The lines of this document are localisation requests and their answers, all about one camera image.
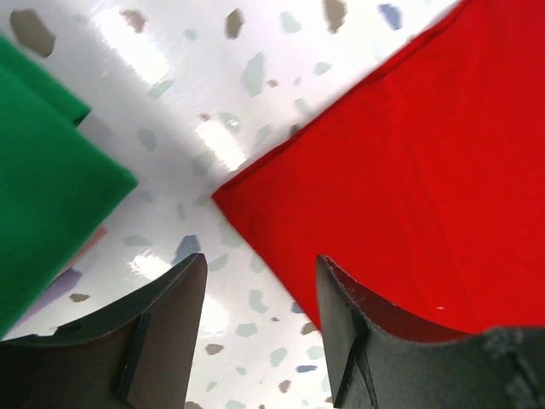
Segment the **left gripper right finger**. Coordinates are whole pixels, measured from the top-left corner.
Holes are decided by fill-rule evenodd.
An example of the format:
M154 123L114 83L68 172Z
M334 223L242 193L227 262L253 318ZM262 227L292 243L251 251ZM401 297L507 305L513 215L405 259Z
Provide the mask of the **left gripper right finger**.
M336 408L542 408L544 330L476 335L420 318L316 260L324 355Z

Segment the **red t shirt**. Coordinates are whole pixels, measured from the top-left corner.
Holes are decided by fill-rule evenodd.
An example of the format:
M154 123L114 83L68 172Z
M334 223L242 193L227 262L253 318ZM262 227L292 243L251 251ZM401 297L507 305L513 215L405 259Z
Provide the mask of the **red t shirt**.
M315 260L424 319L544 322L544 4L463 1L221 186L318 321Z

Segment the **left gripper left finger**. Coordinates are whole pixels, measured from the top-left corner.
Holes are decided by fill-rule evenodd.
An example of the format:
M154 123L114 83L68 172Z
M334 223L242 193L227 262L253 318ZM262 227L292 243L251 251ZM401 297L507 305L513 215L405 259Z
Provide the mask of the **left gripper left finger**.
M1 343L3 408L182 408L207 262L167 273L50 336Z

